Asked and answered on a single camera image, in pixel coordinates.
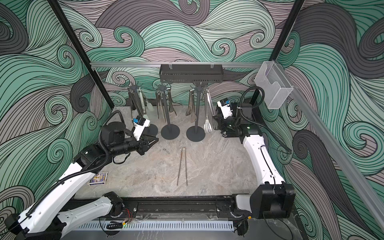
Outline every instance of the round stand base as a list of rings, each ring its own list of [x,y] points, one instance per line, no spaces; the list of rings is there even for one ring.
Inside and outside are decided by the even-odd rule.
[[[159,130],[156,125],[150,124],[149,127],[145,127],[143,130],[143,135],[149,135],[155,137],[158,134]]]
[[[161,136],[167,140],[175,139],[179,136],[179,134],[180,134],[180,128],[174,124],[171,124],[170,126],[165,125],[161,129]]]
[[[204,129],[197,127],[197,132],[195,131],[195,126],[192,126],[187,129],[187,138],[192,142],[200,142],[205,138]]]

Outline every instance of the marble floor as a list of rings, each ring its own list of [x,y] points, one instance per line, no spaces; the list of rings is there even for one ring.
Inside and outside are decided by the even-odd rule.
[[[224,138],[220,131],[206,134],[201,142],[192,142],[185,133],[194,123],[185,116],[186,106],[175,106],[177,116],[170,114],[172,124],[180,128],[180,135],[174,140],[161,137],[160,131],[166,123],[157,119],[157,113],[148,112],[151,123],[159,133],[156,143],[144,156],[132,152],[121,165],[113,163],[105,166],[108,171],[104,185],[81,187],[75,198],[100,197],[114,191],[121,197],[154,196],[197,196],[230,195],[233,193],[252,193],[256,189],[256,174],[245,148],[238,138]],[[204,126],[204,107],[200,108],[199,126]],[[115,107],[123,113],[127,128],[132,128],[129,107]],[[188,186],[185,181],[185,165],[182,163],[179,185],[181,148],[186,147]],[[125,155],[115,157],[116,162],[123,161]]]

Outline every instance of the black hanging basket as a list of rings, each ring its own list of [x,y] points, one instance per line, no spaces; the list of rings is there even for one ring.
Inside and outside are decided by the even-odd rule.
[[[220,83],[223,81],[222,65],[210,64],[162,64],[162,83]]]

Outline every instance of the transparent container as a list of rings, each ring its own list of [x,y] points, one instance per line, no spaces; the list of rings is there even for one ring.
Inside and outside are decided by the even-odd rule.
[[[273,61],[263,62],[255,84],[264,89],[264,102],[268,109],[279,109],[293,90],[284,68]]]

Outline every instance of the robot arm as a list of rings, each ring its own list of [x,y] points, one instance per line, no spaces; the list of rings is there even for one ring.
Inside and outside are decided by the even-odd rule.
[[[257,176],[257,189],[253,194],[235,196],[236,207],[247,210],[254,218],[287,218],[289,217],[295,190],[291,184],[285,183],[276,170],[266,150],[260,128],[240,118],[237,104],[228,99],[217,102],[218,121],[223,137],[239,137],[251,158]],[[243,104],[243,114],[251,119],[252,106]]]
[[[275,165],[266,150],[263,136],[245,136],[243,146],[247,150],[255,169],[257,186],[265,184],[266,182],[269,182],[270,184],[281,184],[284,182],[284,179],[276,170]]]
[[[112,162],[114,156],[120,154],[137,151],[143,155],[159,140],[152,136],[142,136],[142,131],[145,126],[149,125],[149,120],[144,118],[136,118],[136,120],[138,123],[136,123],[133,132],[126,129],[123,121],[111,122],[102,127],[101,138],[105,147],[110,151],[110,159],[107,164]],[[105,152],[99,143],[89,145],[74,158],[74,162],[70,164],[60,179],[81,170],[98,166],[104,158]],[[98,200],[76,209],[59,212],[80,187],[91,180],[96,173],[97,171],[87,172],[66,180],[42,200],[30,217],[27,217],[27,212],[32,206],[19,215],[10,215],[5,220],[7,229],[16,234],[15,239],[18,240],[56,240],[95,218],[105,215],[119,217],[124,206],[121,198],[114,192],[104,194]]]

